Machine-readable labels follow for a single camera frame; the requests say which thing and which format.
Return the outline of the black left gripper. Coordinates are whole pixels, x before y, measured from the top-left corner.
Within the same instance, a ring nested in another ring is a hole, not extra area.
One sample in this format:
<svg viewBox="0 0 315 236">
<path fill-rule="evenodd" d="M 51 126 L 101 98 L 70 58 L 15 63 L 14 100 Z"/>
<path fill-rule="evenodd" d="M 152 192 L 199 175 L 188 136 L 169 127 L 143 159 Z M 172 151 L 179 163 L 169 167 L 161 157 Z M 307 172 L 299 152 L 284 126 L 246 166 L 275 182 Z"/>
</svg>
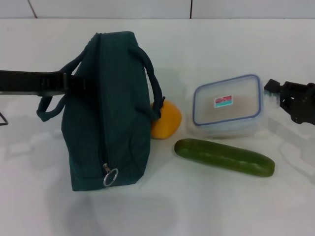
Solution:
<svg viewBox="0 0 315 236">
<path fill-rule="evenodd" d="M 62 72 L 1 71 L 0 92 L 4 95 L 55 96 L 66 92 L 86 92 L 84 78 Z"/>
</svg>

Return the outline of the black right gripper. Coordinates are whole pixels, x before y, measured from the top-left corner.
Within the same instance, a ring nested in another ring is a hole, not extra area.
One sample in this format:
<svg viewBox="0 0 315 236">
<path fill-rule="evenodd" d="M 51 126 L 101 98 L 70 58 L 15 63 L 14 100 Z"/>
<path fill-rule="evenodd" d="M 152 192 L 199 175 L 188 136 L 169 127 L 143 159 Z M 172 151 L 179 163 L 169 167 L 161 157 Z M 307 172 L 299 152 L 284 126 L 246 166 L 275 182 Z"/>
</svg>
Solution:
<svg viewBox="0 0 315 236">
<path fill-rule="evenodd" d="M 315 85 L 308 83 L 307 85 L 286 81 L 283 85 L 279 82 L 270 79 L 264 86 L 264 90 L 272 94 L 280 96 L 280 107 L 286 111 L 291 120 L 295 123 L 307 122 L 315 123 Z M 295 99 L 300 97 L 300 116 L 296 106 Z"/>
</svg>

